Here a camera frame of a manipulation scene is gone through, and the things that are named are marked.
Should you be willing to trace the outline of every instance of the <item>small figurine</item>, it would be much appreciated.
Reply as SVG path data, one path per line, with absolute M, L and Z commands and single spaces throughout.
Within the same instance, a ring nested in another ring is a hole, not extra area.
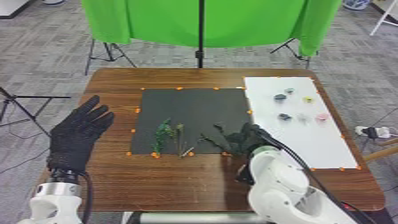
M 287 95 L 285 94 L 278 94 L 276 96 L 274 96 L 274 99 L 278 100 L 278 101 L 283 101 L 283 100 L 287 100 Z
M 294 88 L 289 88 L 289 89 L 285 90 L 285 92 L 287 92 L 289 94 L 294 94 L 296 89 L 294 89 Z
M 321 115 L 317 116 L 317 120 L 319 120 L 319 121 L 326 121 L 326 120 L 330 119 L 330 117 L 331 117 L 330 114 L 321 114 Z
M 310 96 L 306 96 L 306 97 L 303 98 L 303 100 L 305 100 L 306 103 L 314 103 L 314 102 L 315 102 L 315 99 L 314 99 L 314 97 L 310 97 Z
M 306 114 L 299 114 L 299 115 L 298 115 L 298 119 L 299 119 L 299 121 L 301 121 L 305 124 L 310 122 L 310 117 L 308 117 Z
M 285 121 L 292 120 L 292 116 L 290 116 L 289 114 L 280 114 L 278 117 L 280 117 L 280 119 L 285 120 Z

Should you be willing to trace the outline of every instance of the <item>green backdrop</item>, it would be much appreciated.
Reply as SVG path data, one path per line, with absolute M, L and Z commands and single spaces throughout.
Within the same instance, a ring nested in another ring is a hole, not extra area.
M 198 46 L 200 0 L 83 0 L 95 39 Z M 342 0 L 207 0 L 205 47 L 301 40 L 314 56 Z

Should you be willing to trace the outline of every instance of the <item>black square mat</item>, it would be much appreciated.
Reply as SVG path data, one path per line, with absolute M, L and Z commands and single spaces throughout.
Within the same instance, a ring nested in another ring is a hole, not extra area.
M 202 142 L 202 133 L 218 143 L 226 140 L 214 124 L 225 127 L 226 134 L 241 132 L 246 122 L 251 121 L 250 105 L 242 89 L 150 89 L 143 93 L 141 114 L 132 141 L 132 152 L 152 154 L 155 133 L 161 124 L 171 118 L 171 127 L 184 124 L 182 142 L 186 149 L 196 147 L 196 153 L 221 153 L 210 142 Z M 162 154 L 178 154 L 177 143 L 166 141 Z

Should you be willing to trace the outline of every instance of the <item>wooden table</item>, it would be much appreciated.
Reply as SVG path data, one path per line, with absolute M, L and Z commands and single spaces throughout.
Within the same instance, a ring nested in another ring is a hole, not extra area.
M 244 76 L 315 78 L 315 85 L 340 126 L 361 170 L 317 170 L 337 197 L 365 211 L 385 208 L 385 194 L 333 106 L 308 70 L 292 69 L 102 69 L 95 73 L 83 101 L 93 95 L 116 112 L 116 123 L 97 144 L 90 162 L 95 181 L 95 211 L 248 211 L 250 187 L 235 182 L 244 160 L 218 154 L 180 159 L 164 155 L 129 156 L 132 129 L 141 106 L 141 88 L 235 88 Z

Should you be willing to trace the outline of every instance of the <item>white paper sheet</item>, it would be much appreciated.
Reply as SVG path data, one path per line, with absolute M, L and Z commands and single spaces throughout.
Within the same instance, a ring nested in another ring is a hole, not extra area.
M 321 114 L 331 113 L 312 78 L 248 77 L 246 87 L 255 123 L 294 149 L 310 167 L 356 168 L 358 162 L 333 116 L 324 122 L 317 120 Z M 296 89 L 292 95 L 285 93 L 289 88 Z M 283 103 L 274 100 L 278 94 L 289 96 Z M 314 103 L 305 102 L 305 97 L 315 99 Z M 278 118 L 282 113 L 294 117 L 290 121 Z M 308 116 L 308 122 L 299 120 L 301 115 Z

